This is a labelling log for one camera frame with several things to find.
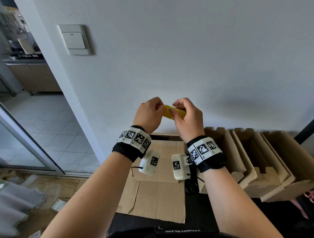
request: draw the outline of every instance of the forearm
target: forearm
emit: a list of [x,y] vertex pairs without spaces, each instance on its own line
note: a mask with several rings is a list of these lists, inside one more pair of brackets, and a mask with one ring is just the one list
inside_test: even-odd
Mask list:
[[203,175],[220,232],[241,238],[282,237],[225,167]]
[[56,215],[42,237],[105,236],[117,210],[132,161],[112,152]]

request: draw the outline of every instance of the yellow object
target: yellow object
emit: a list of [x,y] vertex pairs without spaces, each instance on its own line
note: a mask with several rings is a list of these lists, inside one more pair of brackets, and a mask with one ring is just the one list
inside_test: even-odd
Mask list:
[[172,119],[172,120],[173,120],[173,118],[172,118],[171,112],[169,111],[169,108],[172,108],[172,109],[176,110],[176,111],[179,113],[179,115],[180,115],[180,117],[181,117],[182,119],[183,119],[183,118],[185,117],[185,115],[187,114],[186,111],[183,111],[183,110],[181,110],[181,109],[178,109],[178,108],[175,108],[175,107],[172,107],[172,106],[165,105],[165,107],[166,107],[166,111],[165,111],[165,113],[163,114],[163,116],[166,117],[166,118]]

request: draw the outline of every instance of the cabinet door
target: cabinet door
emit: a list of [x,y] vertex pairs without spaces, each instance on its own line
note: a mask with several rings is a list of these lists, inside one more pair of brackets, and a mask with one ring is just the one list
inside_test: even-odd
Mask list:
[[43,87],[27,64],[7,64],[23,88],[28,92],[42,92]]
[[33,71],[39,83],[42,85],[46,92],[61,92],[59,84],[53,76],[48,64],[45,63],[33,63],[28,64]]

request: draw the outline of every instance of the hand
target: hand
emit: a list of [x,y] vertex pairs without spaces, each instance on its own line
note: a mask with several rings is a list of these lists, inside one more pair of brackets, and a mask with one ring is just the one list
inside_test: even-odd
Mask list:
[[176,110],[169,109],[175,121],[178,134],[185,143],[198,136],[205,135],[203,113],[188,98],[178,99],[172,105],[187,112],[184,119],[182,119]]
[[141,126],[150,135],[158,128],[166,107],[159,97],[141,103],[134,117],[133,125]]

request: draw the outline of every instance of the light switch plate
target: light switch plate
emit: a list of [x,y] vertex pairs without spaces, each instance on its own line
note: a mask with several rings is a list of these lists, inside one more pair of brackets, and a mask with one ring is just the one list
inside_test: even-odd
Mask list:
[[84,25],[58,25],[58,28],[69,54],[92,54]]

